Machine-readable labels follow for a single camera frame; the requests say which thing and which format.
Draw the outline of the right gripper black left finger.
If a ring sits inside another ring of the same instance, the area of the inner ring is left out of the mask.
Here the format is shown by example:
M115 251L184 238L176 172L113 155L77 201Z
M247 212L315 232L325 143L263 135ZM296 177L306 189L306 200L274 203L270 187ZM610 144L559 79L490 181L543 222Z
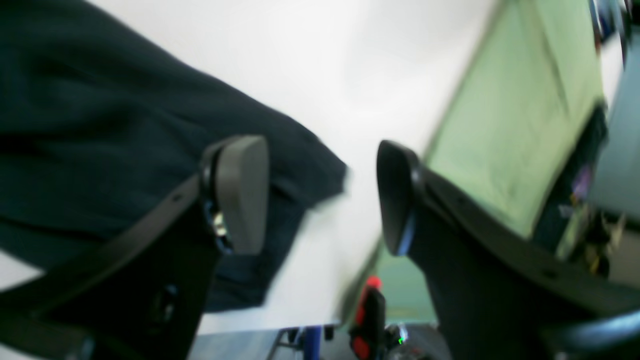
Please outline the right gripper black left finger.
M184 360L218 262L265 243L270 160L234 136L118 237L1 294L1 344L45 360Z

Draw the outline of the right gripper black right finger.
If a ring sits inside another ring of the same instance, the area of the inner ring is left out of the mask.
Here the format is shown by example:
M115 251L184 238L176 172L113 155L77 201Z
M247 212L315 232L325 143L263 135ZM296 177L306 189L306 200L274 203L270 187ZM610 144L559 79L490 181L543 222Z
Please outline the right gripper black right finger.
M520 239L391 140L377 149L382 233L423 273L455 360L637 360L638 289Z

